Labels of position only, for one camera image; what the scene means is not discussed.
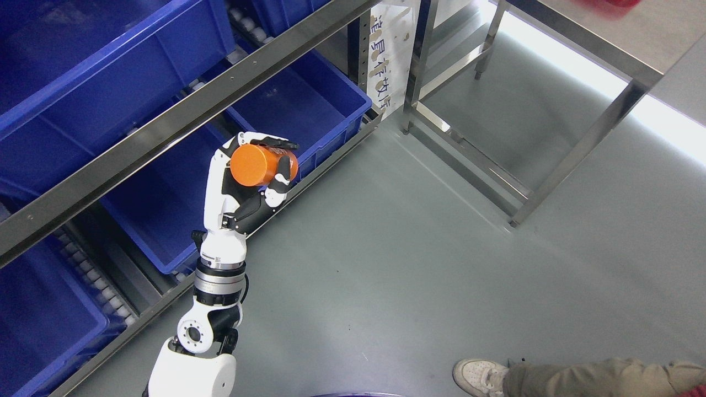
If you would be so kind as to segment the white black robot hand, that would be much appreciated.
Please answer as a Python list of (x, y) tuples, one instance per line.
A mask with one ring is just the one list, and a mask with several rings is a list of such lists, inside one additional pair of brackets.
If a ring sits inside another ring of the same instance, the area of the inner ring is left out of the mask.
[(293, 183), (289, 158), (280, 158), (274, 179), (265, 186), (247, 187), (232, 178), (228, 168), (231, 155), (245, 144), (293, 152), (298, 149), (289, 139), (252, 131), (240, 132), (219, 146), (208, 171), (202, 240), (220, 233), (250, 235), (287, 201)]

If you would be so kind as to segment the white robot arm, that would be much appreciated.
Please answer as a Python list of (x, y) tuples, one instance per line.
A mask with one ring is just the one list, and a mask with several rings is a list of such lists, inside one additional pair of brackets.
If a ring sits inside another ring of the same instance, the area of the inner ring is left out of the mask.
[(194, 231), (200, 257), (192, 307), (166, 339), (144, 396), (229, 396), (237, 360), (233, 354), (242, 321), (245, 237), (234, 231)]

